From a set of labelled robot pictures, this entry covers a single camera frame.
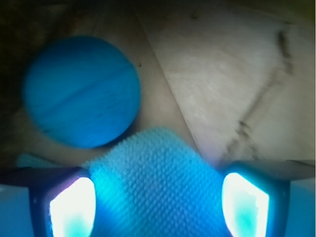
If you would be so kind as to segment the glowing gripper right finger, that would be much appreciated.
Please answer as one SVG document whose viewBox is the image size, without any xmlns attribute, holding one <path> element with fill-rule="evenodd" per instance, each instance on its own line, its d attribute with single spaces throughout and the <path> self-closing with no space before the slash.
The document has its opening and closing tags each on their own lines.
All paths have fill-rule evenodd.
<svg viewBox="0 0 316 237">
<path fill-rule="evenodd" d="M 222 209 L 234 237 L 314 237 L 314 160 L 235 161 L 225 170 Z"/>
</svg>

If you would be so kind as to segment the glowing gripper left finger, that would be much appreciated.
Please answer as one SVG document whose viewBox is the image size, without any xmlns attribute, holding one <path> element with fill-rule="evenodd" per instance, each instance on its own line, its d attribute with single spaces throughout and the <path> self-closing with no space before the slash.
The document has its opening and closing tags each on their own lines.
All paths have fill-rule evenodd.
<svg viewBox="0 0 316 237">
<path fill-rule="evenodd" d="M 88 237 L 96 193 L 86 169 L 1 168 L 2 237 Z"/>
</svg>

